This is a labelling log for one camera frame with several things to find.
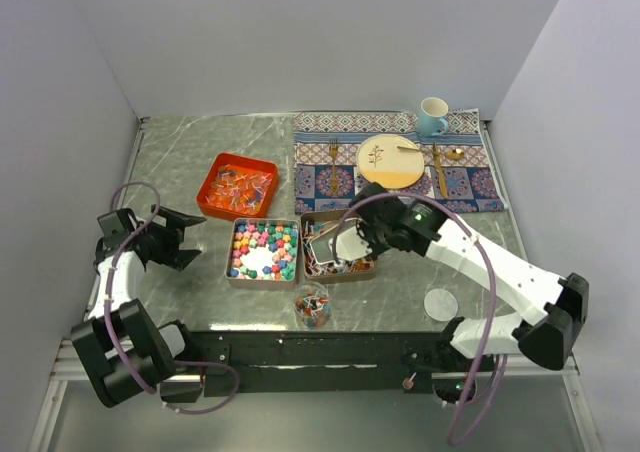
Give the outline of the cream and orange plate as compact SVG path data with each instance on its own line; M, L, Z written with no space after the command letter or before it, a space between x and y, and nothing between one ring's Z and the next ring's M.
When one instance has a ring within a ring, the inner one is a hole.
M386 189L403 189L418 182L425 171L422 152L405 152L396 146L418 147L411 140L393 134L379 134L364 140L356 152L356 166L368 182Z

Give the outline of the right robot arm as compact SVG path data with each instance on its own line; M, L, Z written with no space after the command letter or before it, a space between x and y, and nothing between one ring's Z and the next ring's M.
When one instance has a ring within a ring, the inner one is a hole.
M371 183L338 223L309 241L317 260L377 258L389 250L444 264L502 300L512 313L451 320L438 350L440 363L460 370L483 355L521 354L558 371L586 323L589 282L577 273L546 271L495 244L436 200L389 192Z

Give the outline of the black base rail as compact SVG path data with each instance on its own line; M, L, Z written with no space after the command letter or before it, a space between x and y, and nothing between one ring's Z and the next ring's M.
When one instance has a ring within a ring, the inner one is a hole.
M164 400L240 393L401 390L461 393L471 360L442 332L200 331L178 359L181 392Z

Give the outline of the clear round lid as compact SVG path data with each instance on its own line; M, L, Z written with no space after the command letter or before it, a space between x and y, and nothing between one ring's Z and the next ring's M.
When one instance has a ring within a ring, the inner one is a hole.
M457 316L459 305L456 297L446 289L429 290L423 299L425 314L439 322L449 322Z

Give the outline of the gold fork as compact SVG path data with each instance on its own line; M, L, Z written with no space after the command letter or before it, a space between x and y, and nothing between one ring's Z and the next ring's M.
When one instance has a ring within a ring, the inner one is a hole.
M339 155L339 144L336 137L332 137L329 143L329 157L331 158L331 179L330 179L330 192L335 195L338 191L338 179L336 172L336 160Z

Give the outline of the gold knife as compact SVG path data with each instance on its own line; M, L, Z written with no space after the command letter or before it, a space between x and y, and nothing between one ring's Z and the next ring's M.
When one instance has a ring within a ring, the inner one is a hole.
M432 156L433 156L434 167L438 175L440 193L444 199L448 199L449 194L448 194L448 188L446 184L444 169L441 163L441 158L440 158L441 154L436 144L432 145Z

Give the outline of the clear plastic cup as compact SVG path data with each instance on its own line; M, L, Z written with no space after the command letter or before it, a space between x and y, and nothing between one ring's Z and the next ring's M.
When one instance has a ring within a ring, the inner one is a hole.
M323 327L331 318L330 295L327 288L317 282L302 284L293 301L293 309L303 327Z

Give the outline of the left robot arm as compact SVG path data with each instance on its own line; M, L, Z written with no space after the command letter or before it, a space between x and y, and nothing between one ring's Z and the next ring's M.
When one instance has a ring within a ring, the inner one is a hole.
M94 268L99 277L95 305L87 319L71 329L71 341L101 403L114 407L143 391L120 358L113 340L128 339L124 354L147 386L155 387L176 373L193 370L201 358L187 327L178 320L158 327L138 298L147 264L154 262L184 270L201 252L182 250L185 229L202 224L204 217L184 214L163 206L151 211L164 223L142 224L129 208L98 217L103 233Z

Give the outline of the gold spoon on mat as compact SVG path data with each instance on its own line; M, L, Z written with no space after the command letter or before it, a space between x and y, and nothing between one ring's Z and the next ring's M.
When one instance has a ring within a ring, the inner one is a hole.
M462 149L452 149L445 152L423 150L424 155L431 155L432 157L445 157L450 161L461 161L465 157L465 153Z

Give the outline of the light blue mug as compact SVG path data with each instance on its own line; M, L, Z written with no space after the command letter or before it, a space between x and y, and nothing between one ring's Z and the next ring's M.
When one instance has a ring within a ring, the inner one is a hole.
M427 97L421 101L418 114L418 134L435 137L449 132L448 104L441 98Z

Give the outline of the orange plastic tray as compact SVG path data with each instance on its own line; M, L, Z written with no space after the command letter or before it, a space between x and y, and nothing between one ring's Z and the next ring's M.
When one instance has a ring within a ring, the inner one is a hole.
M209 217L264 218L277 191L275 163L231 153L215 158L196 196L200 211Z

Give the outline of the tin of star candies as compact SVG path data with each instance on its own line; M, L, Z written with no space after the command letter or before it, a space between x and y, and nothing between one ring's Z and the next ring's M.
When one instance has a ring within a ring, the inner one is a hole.
M234 288L292 289L301 257L300 226L293 220L238 218L224 270Z

